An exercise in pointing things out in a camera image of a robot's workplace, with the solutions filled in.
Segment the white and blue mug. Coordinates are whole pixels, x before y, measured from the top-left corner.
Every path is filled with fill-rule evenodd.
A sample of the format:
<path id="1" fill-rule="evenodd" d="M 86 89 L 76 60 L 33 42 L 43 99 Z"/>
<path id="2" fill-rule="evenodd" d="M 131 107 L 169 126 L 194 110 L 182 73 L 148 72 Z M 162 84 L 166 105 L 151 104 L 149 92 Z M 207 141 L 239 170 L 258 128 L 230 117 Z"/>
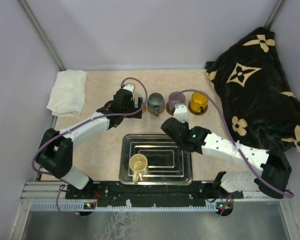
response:
<path id="1" fill-rule="evenodd" d="M 138 100 L 139 98 L 143 98 L 143 94 L 139 91 L 134 92 L 134 98 Z"/>

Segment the brown wooden coaster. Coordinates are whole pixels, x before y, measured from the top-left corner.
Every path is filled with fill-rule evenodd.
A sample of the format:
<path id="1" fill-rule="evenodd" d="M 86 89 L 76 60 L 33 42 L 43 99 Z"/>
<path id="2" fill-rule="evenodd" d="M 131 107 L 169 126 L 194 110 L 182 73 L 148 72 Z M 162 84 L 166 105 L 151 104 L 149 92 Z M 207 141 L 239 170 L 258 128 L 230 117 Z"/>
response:
<path id="1" fill-rule="evenodd" d="M 166 104 L 166 111 L 168 112 L 168 114 L 170 114 L 171 116 L 174 115 L 175 112 L 175 106 L 173 104 Z"/>
<path id="2" fill-rule="evenodd" d="M 144 114 L 145 112 L 147 111 L 147 106 L 145 105 L 143 108 L 142 108 L 142 114 Z"/>
<path id="3" fill-rule="evenodd" d="M 196 107 L 196 106 L 198 106 L 198 110 L 199 111 L 194 111 L 193 109 L 192 109 L 192 106 L 193 106 L 193 104 L 192 104 L 192 101 L 190 101 L 189 103 L 188 103 L 188 110 L 193 114 L 193 115 L 196 115 L 196 116 L 201 116 L 201 115 L 203 115 L 203 114 L 205 114 L 206 112 L 207 112 L 207 110 L 208 110 L 208 105 L 206 104 L 205 105 L 205 107 L 203 107 L 202 105 L 197 105 L 196 103 L 194 103 L 194 106 Z"/>

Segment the woven rattan coaster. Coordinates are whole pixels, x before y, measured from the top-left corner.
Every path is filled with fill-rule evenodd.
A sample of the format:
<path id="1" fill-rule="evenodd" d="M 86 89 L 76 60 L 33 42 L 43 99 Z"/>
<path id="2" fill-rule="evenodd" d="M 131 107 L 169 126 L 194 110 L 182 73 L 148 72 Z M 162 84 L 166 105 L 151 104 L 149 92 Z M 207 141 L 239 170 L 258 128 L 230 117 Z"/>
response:
<path id="1" fill-rule="evenodd" d="M 165 109 L 161 106 L 148 106 L 147 111 L 153 116 L 158 117 L 165 111 Z"/>

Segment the grey metal mug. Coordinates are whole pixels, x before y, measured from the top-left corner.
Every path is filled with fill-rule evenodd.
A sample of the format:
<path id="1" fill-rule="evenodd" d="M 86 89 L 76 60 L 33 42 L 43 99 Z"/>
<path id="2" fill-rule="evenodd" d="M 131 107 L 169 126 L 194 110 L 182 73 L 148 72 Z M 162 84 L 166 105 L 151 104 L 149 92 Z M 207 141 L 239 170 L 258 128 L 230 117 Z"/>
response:
<path id="1" fill-rule="evenodd" d="M 150 94 L 147 101 L 147 107 L 150 106 L 160 106 L 165 109 L 166 104 L 163 95 L 158 92 Z"/>

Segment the yellow glass mug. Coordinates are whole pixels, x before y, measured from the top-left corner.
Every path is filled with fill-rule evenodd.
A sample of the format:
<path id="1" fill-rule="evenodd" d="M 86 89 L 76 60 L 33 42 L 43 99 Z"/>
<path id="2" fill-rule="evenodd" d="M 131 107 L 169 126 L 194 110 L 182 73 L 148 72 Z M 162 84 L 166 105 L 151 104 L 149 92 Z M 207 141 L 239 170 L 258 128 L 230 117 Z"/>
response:
<path id="1" fill-rule="evenodd" d="M 200 92 L 194 92 L 191 96 L 191 102 L 192 102 L 192 109 L 196 112 L 198 112 L 198 106 L 195 106 L 195 103 L 197 105 L 201 105 L 203 107 L 205 107 L 205 105 L 208 105 L 208 102 L 209 102 L 209 99 L 203 95 L 202 93 Z"/>

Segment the purple mug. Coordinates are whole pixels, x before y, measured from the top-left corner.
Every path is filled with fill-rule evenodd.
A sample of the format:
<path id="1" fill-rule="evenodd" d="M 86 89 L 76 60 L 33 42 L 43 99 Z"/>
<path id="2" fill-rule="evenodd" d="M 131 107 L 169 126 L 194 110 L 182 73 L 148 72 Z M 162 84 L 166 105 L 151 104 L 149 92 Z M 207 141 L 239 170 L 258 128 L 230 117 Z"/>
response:
<path id="1" fill-rule="evenodd" d="M 183 93 L 174 91 L 168 96 L 168 109 L 173 112 L 175 105 L 184 104 L 186 102 L 186 96 Z"/>

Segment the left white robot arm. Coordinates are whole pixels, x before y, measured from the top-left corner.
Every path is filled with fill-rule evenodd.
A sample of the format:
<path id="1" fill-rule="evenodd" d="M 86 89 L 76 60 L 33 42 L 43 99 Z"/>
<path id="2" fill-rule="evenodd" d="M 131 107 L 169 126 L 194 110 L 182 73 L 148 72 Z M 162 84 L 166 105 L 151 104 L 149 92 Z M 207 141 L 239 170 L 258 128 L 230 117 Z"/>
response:
<path id="1" fill-rule="evenodd" d="M 93 180 L 74 166 L 74 149 L 93 136 L 116 128 L 126 117 L 141 119 L 142 104 L 141 97 L 135 98 L 135 85 L 123 84 L 112 101 L 87 119 L 60 131 L 48 129 L 33 161 L 50 175 L 75 187 L 81 197 L 91 197 Z"/>

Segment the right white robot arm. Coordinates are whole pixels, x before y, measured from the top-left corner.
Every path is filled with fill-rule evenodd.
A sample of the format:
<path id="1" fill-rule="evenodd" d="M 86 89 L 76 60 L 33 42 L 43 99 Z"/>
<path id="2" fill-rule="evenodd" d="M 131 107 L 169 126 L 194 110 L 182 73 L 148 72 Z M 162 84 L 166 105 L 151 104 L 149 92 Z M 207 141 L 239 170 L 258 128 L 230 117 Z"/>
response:
<path id="1" fill-rule="evenodd" d="M 293 197 L 287 190 L 292 167 L 282 151 L 231 142 L 201 126 L 189 128 L 188 109 L 184 104 L 177 105 L 173 116 L 161 125 L 161 129 L 186 152 L 220 158 L 247 168 L 245 171 L 219 172 L 213 185 L 217 197 L 257 190 L 274 199 Z"/>

